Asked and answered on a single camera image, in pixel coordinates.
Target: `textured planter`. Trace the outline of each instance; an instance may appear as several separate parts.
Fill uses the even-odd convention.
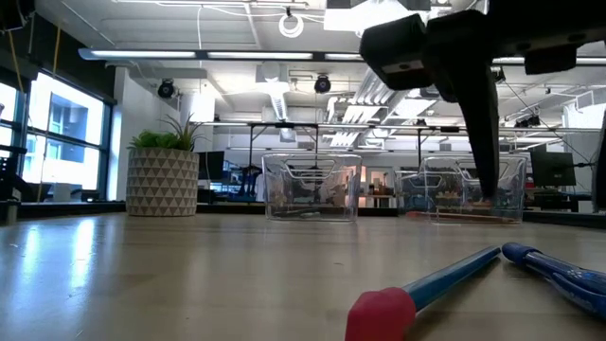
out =
[[[196,214],[199,157],[197,153],[161,148],[131,150],[127,212],[148,217]]]

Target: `clear plastic bin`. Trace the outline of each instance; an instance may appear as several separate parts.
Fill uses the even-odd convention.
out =
[[[425,176],[416,171],[396,171],[396,197],[399,214],[425,212]]]
[[[440,223],[518,224],[522,221],[526,158],[499,160],[496,198],[486,200],[475,176],[472,157],[427,157],[420,172],[430,219]]]
[[[361,167],[350,154],[263,155],[267,218],[354,222]]]

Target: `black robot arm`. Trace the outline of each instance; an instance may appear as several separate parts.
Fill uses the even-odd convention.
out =
[[[523,56],[533,75],[574,68],[580,46],[606,39],[602,6],[591,0],[492,0],[487,14],[464,10],[427,26],[412,15],[367,29],[360,54],[393,90],[434,84],[444,100],[459,103],[482,192],[492,198],[499,164],[492,59]]]

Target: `table surface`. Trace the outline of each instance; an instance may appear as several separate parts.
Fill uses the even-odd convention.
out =
[[[516,241],[606,271],[606,233],[549,224],[62,218],[0,228],[0,340],[343,340],[365,290]],[[506,260],[418,316],[408,340],[604,340],[605,324]]]

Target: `blue marker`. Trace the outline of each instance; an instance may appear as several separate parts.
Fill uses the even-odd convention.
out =
[[[551,258],[517,242],[506,243],[502,250],[508,260],[538,272],[573,303],[606,319],[606,274]]]

